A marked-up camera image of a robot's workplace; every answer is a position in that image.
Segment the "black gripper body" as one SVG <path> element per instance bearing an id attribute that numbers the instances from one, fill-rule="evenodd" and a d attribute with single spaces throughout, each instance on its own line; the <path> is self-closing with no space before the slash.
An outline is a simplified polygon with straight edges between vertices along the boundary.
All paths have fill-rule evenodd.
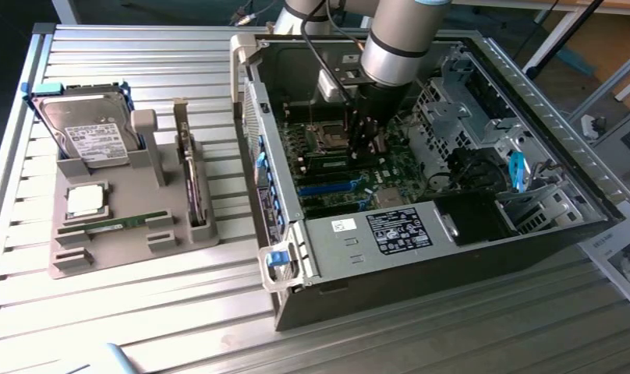
<path id="1" fill-rule="evenodd" d="M 411 88 L 411 83 L 400 86 L 385 86 L 380 83 L 361 83 L 355 98 L 356 121 L 367 118 L 379 126 L 385 126 L 397 113 L 401 101 Z"/>

